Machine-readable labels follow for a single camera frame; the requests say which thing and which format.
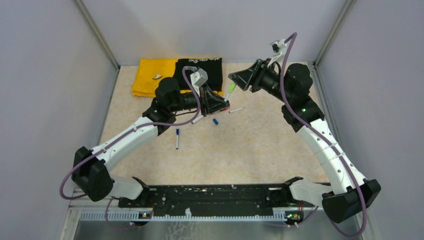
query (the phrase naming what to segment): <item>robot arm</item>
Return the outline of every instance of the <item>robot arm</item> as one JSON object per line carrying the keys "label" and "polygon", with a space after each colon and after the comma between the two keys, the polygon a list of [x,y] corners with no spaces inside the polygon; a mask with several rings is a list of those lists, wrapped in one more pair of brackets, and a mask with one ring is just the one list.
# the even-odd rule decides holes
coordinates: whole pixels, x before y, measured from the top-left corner
{"label": "robot arm", "polygon": [[[207,73],[199,69],[190,75],[191,83],[199,96],[201,114],[206,116],[230,106],[228,101],[215,94],[207,85]],[[175,78],[166,77],[155,90],[151,106],[127,129],[112,139],[88,150],[81,147],[75,153],[76,166],[92,153],[97,153],[90,161],[72,174],[72,180],[94,202],[106,196],[127,198],[130,200],[146,198],[149,187],[138,178],[125,178],[109,174],[129,153],[142,144],[156,138],[170,126],[147,125],[151,123],[169,123],[176,121],[175,112],[196,109],[198,107],[193,92],[181,94]]]}
{"label": "robot arm", "polygon": [[[231,73],[228,77],[244,91],[250,88],[250,91],[254,93],[263,89],[283,102],[280,77],[273,70],[272,61],[272,59],[258,59],[248,69]],[[328,176],[330,185],[312,183],[301,177],[292,178],[284,185],[289,189],[287,195],[293,201],[305,201],[323,207],[331,220],[341,223],[362,209],[358,192],[340,156],[343,156],[358,182],[367,208],[372,204],[381,187],[375,179],[367,180],[346,157],[345,152],[333,137],[323,112],[309,96],[312,83],[308,67],[295,63],[288,67],[284,75],[284,92],[295,113],[329,139],[331,146],[299,122],[289,112],[287,106],[283,105],[281,111],[287,123],[313,151]],[[336,147],[341,154],[336,155],[332,147]]]}

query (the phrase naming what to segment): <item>blue marker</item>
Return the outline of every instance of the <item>blue marker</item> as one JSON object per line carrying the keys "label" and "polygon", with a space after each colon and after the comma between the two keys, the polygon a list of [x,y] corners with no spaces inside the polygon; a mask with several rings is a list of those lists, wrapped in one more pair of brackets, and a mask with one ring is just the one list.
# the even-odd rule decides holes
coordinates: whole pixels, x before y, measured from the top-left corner
{"label": "blue marker", "polygon": [[176,129],[176,146],[175,149],[178,149],[178,146],[180,145],[180,129]]}

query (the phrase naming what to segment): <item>table surface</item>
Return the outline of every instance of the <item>table surface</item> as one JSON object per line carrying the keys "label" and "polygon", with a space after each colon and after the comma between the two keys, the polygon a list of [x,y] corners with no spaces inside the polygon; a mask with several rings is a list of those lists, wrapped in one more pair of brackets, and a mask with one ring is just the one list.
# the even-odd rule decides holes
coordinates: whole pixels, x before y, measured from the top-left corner
{"label": "table surface", "polygon": [[[251,65],[222,65],[225,94],[232,83],[228,74]],[[134,123],[151,105],[150,97],[132,96],[137,69],[138,66],[120,69],[102,143]],[[318,103],[315,88],[310,91]],[[130,153],[111,173],[138,177],[147,185],[282,183],[295,176],[313,182],[328,181],[312,151],[284,120],[282,102],[264,90],[251,93],[238,87],[229,102],[231,109],[245,109],[231,114],[223,111],[196,124],[180,126],[178,150],[176,127],[170,127]],[[176,122],[192,116],[178,116]]]}

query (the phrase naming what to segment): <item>yellow towel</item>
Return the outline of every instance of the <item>yellow towel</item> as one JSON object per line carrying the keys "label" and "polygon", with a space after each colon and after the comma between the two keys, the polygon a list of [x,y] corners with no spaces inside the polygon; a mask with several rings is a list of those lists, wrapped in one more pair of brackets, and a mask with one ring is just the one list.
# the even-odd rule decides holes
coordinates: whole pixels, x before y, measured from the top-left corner
{"label": "yellow towel", "polygon": [[[166,77],[172,77],[175,72],[175,63],[178,58],[167,59],[141,59],[135,76],[134,84],[131,87],[132,95],[136,97],[154,98],[155,90],[159,86],[159,82]],[[181,90],[181,93],[188,93],[190,90]]]}

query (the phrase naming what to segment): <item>black cloth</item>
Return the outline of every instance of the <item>black cloth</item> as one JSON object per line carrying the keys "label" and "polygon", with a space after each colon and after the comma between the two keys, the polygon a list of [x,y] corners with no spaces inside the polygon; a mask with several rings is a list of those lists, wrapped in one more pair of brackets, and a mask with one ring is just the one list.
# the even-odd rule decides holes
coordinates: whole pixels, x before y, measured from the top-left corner
{"label": "black cloth", "polygon": [[[206,71],[207,85],[213,91],[222,91],[223,88],[223,59],[220,58],[204,58],[204,59],[188,59],[181,58],[175,63],[175,72],[173,77],[178,80],[180,90],[189,90],[189,86],[183,77],[183,68],[185,66],[197,67]],[[190,74],[193,72],[186,71],[185,75],[190,80]]]}

